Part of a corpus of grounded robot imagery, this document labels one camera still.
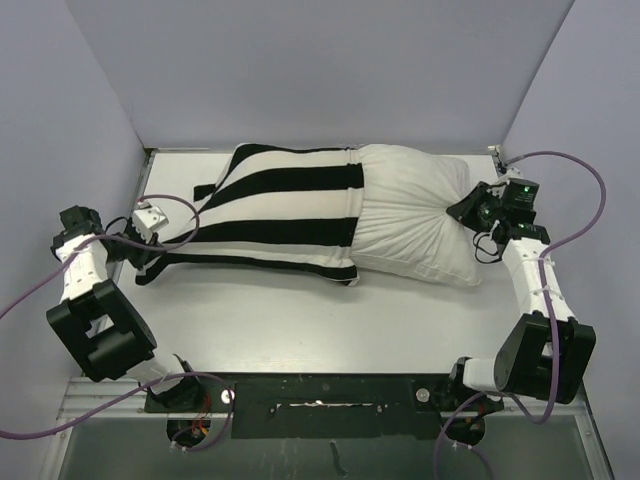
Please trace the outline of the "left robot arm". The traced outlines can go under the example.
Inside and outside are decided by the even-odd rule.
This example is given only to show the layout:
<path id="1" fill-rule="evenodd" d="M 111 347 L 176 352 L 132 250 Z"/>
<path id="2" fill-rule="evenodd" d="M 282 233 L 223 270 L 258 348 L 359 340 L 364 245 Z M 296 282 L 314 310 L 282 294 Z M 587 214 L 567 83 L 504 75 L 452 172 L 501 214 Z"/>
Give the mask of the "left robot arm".
<path id="1" fill-rule="evenodd" d="M 190 365 L 162 354 L 149 326 L 110 278 L 108 266 L 126 261 L 140 269 L 156 254 L 168 219 L 141 201 L 122 233 L 110 236 L 97 211 L 70 207 L 60 214 L 63 230 L 52 253 L 65 267 L 60 303 L 46 318 L 56 335 L 94 382 L 129 378 L 165 408 L 190 411 L 203 405 L 205 389 Z"/>

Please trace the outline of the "white pillow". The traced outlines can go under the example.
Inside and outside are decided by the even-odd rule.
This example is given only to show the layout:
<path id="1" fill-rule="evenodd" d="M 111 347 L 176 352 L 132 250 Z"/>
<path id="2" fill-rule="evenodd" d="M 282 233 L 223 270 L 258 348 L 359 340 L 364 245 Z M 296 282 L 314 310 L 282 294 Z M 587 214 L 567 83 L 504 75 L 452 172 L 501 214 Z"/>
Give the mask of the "white pillow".
<path id="1" fill-rule="evenodd" d="M 471 191 L 467 163 L 398 145 L 370 144 L 357 153 L 364 197 L 351 249 L 356 266 L 478 286 L 481 276 L 465 229 L 447 214 Z"/>

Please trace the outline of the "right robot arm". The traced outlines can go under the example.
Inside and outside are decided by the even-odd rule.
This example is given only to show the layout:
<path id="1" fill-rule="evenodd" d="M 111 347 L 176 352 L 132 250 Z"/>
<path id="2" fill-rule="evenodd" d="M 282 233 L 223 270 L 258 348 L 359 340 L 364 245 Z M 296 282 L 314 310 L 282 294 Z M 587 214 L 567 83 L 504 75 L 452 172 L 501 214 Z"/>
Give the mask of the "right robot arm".
<path id="1" fill-rule="evenodd" d="M 447 214 L 496 245 L 498 261 L 511 277 L 519 319 L 492 359 L 462 357 L 445 384 L 448 402 L 459 409 L 481 391 L 569 404 L 578 393 L 596 343 L 592 327 L 579 323 L 568 306 L 547 253 L 547 230 L 536 224 L 539 186 L 523 179 L 480 182 Z"/>

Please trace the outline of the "black white striped pillowcase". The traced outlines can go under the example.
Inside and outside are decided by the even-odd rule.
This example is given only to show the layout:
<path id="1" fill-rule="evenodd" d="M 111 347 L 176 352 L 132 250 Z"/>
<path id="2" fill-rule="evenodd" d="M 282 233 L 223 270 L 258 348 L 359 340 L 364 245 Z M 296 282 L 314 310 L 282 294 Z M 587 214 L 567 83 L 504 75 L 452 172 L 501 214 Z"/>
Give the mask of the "black white striped pillowcase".
<path id="1" fill-rule="evenodd" d="M 240 145 L 216 180 L 193 186 L 198 213 L 162 237 L 174 250 L 154 255 L 135 282 L 148 285 L 170 265 L 206 263 L 299 271 L 352 286 L 364 187 L 352 149 Z"/>

